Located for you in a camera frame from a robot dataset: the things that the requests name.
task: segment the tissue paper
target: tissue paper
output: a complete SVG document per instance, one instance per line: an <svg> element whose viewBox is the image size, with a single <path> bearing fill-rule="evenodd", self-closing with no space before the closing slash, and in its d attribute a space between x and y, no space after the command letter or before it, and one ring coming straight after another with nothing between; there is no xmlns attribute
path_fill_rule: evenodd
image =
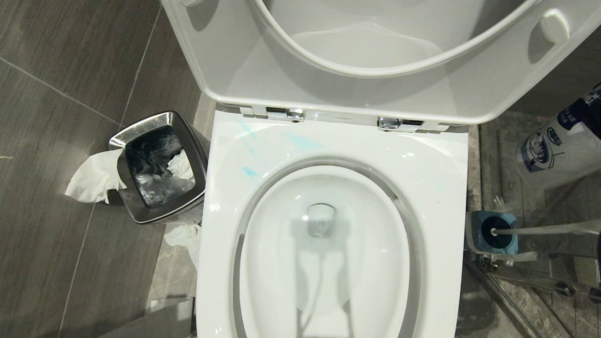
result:
<svg viewBox="0 0 601 338"><path fill-rule="evenodd" d="M169 169L175 177L194 182L194 173L192 172L192 167L190 167L190 161L188 161L186 151L183 149L167 163L167 169Z"/></svg>
<svg viewBox="0 0 601 338"><path fill-rule="evenodd" d="M80 202L105 201L108 204L107 190L127 188L117 172L117 160L122 151L110 150L90 156L71 178L65 195Z"/></svg>
<svg viewBox="0 0 601 338"><path fill-rule="evenodd" d="M165 235L165 242L170 246L181 245L188 249L194 268L198 270L198 252L200 250L200 230L198 224L184 224Z"/></svg>

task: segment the toilet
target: toilet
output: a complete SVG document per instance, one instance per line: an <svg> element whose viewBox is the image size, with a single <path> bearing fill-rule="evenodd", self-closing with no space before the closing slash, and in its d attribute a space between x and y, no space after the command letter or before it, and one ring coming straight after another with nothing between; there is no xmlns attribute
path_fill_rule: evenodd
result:
<svg viewBox="0 0 601 338"><path fill-rule="evenodd" d="M467 124L601 24L597 0L163 0L215 112L201 337L453 337Z"/></svg>

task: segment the tile grout line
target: tile grout line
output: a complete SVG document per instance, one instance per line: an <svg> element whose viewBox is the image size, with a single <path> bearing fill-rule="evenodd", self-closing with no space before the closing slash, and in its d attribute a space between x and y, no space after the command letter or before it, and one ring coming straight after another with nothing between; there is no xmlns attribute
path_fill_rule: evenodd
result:
<svg viewBox="0 0 601 338"><path fill-rule="evenodd" d="M41 84L45 85L46 87L48 87L48 88L52 89L53 91L56 91L56 92L57 92L59 95L61 95L62 97L66 97L67 99L69 99L69 100L71 100L71 101L74 101L74 102L76 102L76 103L78 103L78 104L80 104L80 105L82 105L82 106L84 106L84 107L88 108L88 109L89 109L89 110L91 110L92 112L94 112L94 113L96 113L96 114L98 114L98 115L100 115L100 116L104 117L105 119L107 119L107 120L109 120L109 121L111 121L111 122L113 122L113 123L119 124L119 122L117 122L117 121L113 120L112 118L110 118L110 117L108 117L108 116L106 116L106 115L102 114L102 113L101 113L101 112L99 112L98 110L96 110L96 109L94 109L94 108L92 108L92 107L90 107L90 106L86 105L85 103L83 103L83 102L81 102L81 101L79 101L79 100L75 99L74 97L72 97L72 96L70 96L70 95L68 95L68 94L66 94L66 93L63 93L63 92L62 92L61 90L59 90L58 88L56 88L56 87L54 87L54 86L50 85L49 83L47 83L47 82L45 82L44 80L42 80L42 79L40 79L40 78L36 77L36 76L35 76L35 75L33 75L32 73L29 73L28 71L26 71L25 69L23 69L23 68L21 68L21 67L17 66L16 64L14 64L14 63L12 63L12 62L10 62L10 61L6 60L5 58L3 58L3 57L0 57L0 61L3 61L4 63L8 64L8 65L9 65L9 66L11 66L12 68L15 68L16 70L18 70L18 71L22 72L23 74L25 74L25 75L29 76L29 77L30 77L30 78L32 78L33 80L36 80L37 82L39 82L39 83L41 83Z"/></svg>
<svg viewBox="0 0 601 338"><path fill-rule="evenodd" d="M150 45L150 40L154 34L154 29L156 28L156 24L159 21L160 11L163 10L163 7L159 7L159 12L156 14L156 18L154 18L154 24L152 25L152 29L150 31L150 35L148 36L148 41L146 41L146 47L144 47L144 53L142 53L142 59L140 60L140 64L138 64L138 69L136 70L136 75L133 77L132 89L129 91L129 95L127 97L127 102L125 103L125 109L123 109L123 114L121 115L121 120L119 121L119 127L123 127L123 120L125 119L125 113L127 112L127 108L129 107L129 102L132 100L133 90L136 88L136 83L138 82L138 75L140 74L140 69L142 69L142 63L144 63L144 59L146 59L146 52L148 51L148 46Z"/></svg>
<svg viewBox="0 0 601 338"><path fill-rule="evenodd" d="M79 259L81 258L81 252L84 250L85 238L88 235L88 229L90 228L90 223L92 223L92 216L94 215L94 210L96 210L96 203L92 205L92 211L90 212L90 218L88 219L88 224L85 226L84 238L81 241L81 246L79 247L79 254L77 256L77 261L75 262L75 269L73 269L73 276L71 277L71 283L69 284L69 291L67 292L67 299L65 300L65 308L63 309L63 315L61 317L61 325L58 327L58 333L56 334L56 338L61 337L61 332L63 330L63 324L65 322L65 316L67 314L67 306L69 305L69 298L71 297L71 290L73 289L73 283L75 282L75 274L77 273L77 268L79 266Z"/></svg>

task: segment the toilet rim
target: toilet rim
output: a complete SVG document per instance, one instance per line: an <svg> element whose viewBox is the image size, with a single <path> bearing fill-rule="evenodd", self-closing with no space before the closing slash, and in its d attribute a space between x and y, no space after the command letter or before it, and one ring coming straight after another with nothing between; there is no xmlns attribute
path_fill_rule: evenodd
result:
<svg viewBox="0 0 601 338"><path fill-rule="evenodd" d="M526 12L528 12L541 1L542 0L525 0L508 16L494 24L485 32L446 52L402 66L379 68L345 66L317 56L316 54L306 50L301 45L299 45L282 29L282 27L278 24L278 22L269 12L269 9L267 8L263 0L254 0L254 4L255 7L259 10L261 18L265 20L268 25L271 26L271 28L275 31L275 34L279 38L283 39L288 44L288 46L292 48L295 52L301 54L304 58L306 58L305 61L309 61L314 65L322 68L323 70L342 75L350 75L361 78L384 78L388 76L398 76L419 72L421 70L426 70L432 67L439 66L441 64L446 63L447 61L457 58L469 52L473 48L482 45L492 37L499 34L504 29L508 28L510 25L514 24Z"/></svg>
<svg viewBox="0 0 601 338"><path fill-rule="evenodd" d="M224 250L224 253L229 252L228 254L231 255L231 259L229 260L231 262L229 280L229 289L231 293L229 304L232 306L232 308L230 311L231 318L229 322L232 323L232 329L234 329L237 333L237 337L246 337L242 316L242 306L240 302L241 286L239 282L235 283L235 281L240 281L240 263L243 259L242 249L244 245L244 238L253 211L265 193L267 193L268 190L270 190L271 187L273 187L281 179L287 177L295 171L318 165L341 167L366 177L368 180L375 183L386 194L387 197L391 198L391 201L398 210L399 215L404 223L404 230L407 234L407 243L409 248L410 278L404 307L405 309L415 309L414 311L406 310L404 312L403 322L400 327L400 335L403 337L413 336L413 332L416 330L416 325L419 321L419 318L422 317L426 312L424 306L418 306L424 292L423 271L425 271L426 264L426 262L423 260L418 262L418 260L415 259L416 257L420 257L419 248L423 247L421 243L421 234L419 233L418 219L412 212L412 208L409 205L408 200L403 196L399 189L392 184L391 181L386 179L384 175L364 163L350 158L334 156L317 156L292 163L280 169L276 173L271 174L270 177L266 178L266 181L262 185L250 193L250 197L247 199L247 203L245 203L246 207L242 212L242 216L240 217L240 220L236 221L238 224L238 229L234 239L233 249Z"/></svg>

